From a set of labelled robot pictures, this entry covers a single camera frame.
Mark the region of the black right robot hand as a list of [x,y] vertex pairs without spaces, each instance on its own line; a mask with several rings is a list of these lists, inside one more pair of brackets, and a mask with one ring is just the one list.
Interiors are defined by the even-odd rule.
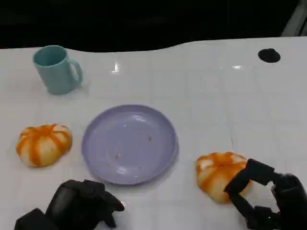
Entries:
[[[261,185],[273,182],[271,192],[279,212],[268,207],[252,206],[240,193],[249,183]],[[241,170],[225,187],[229,198],[239,213],[245,218],[250,230],[305,230],[307,228],[307,194],[300,180],[293,174],[275,172],[271,166],[249,159]]]

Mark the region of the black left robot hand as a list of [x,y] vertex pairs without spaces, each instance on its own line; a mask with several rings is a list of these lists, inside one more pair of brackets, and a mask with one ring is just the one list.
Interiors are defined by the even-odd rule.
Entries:
[[68,180],[57,188],[45,215],[60,230],[93,230],[100,222],[113,229],[117,227],[113,213],[124,210],[103,183]]

